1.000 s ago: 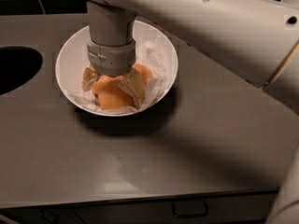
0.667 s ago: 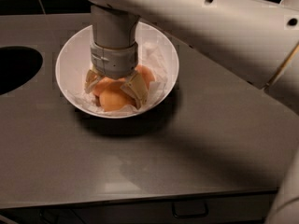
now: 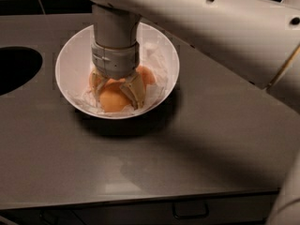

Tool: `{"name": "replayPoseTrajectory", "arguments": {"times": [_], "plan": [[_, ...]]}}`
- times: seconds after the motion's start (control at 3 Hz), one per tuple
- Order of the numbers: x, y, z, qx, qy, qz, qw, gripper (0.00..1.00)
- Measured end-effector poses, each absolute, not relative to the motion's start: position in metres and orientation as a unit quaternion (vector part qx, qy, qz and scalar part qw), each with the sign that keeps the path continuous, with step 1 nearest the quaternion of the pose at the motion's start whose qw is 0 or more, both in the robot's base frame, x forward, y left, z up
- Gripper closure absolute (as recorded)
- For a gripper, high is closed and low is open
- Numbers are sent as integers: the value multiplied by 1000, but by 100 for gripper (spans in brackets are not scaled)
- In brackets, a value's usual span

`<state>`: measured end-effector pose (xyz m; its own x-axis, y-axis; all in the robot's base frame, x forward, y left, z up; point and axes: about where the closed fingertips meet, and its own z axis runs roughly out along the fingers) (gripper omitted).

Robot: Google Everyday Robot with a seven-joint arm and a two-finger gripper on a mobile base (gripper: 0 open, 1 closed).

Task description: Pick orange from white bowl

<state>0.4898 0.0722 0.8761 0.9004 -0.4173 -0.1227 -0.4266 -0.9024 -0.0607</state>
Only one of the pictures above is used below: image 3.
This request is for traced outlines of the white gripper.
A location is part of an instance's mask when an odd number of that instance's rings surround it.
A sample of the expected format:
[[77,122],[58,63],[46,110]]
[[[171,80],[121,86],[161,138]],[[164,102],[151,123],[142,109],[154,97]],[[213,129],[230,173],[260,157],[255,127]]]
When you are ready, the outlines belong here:
[[92,61],[96,67],[90,74],[90,88],[94,98],[98,100],[108,78],[115,80],[125,78],[120,86],[121,91],[131,101],[135,110],[141,109],[145,100],[143,77],[134,71],[140,64],[140,44],[136,42],[131,47],[113,49],[93,42],[91,49]]

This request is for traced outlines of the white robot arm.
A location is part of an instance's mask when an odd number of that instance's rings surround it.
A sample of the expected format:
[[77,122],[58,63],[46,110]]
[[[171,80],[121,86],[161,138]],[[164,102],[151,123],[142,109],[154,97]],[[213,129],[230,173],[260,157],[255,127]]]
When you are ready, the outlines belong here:
[[90,0],[92,61],[102,80],[125,79],[136,106],[140,19],[185,41],[300,113],[300,11],[270,0]]

